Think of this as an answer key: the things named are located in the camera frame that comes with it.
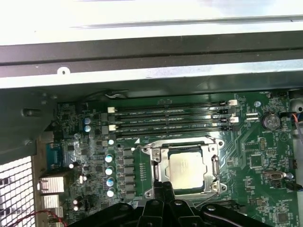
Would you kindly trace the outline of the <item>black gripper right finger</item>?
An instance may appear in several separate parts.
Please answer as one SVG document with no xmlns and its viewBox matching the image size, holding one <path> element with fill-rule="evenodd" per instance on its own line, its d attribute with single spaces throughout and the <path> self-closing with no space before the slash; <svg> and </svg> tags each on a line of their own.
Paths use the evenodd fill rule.
<svg viewBox="0 0 303 227">
<path fill-rule="evenodd" d="M 200 210 L 186 201 L 175 199 L 170 182 L 163 183 L 165 203 L 174 227 L 248 227 L 248 218 L 215 203 L 207 203 Z"/>
</svg>

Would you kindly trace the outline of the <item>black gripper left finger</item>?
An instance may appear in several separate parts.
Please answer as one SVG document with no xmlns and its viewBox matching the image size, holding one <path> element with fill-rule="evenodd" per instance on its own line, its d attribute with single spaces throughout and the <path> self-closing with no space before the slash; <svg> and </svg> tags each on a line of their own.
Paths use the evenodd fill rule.
<svg viewBox="0 0 303 227">
<path fill-rule="evenodd" d="M 155 181 L 154 198 L 134 208 L 117 203 L 70 224 L 71 227 L 161 227 L 165 208 L 165 183 Z"/>
</svg>

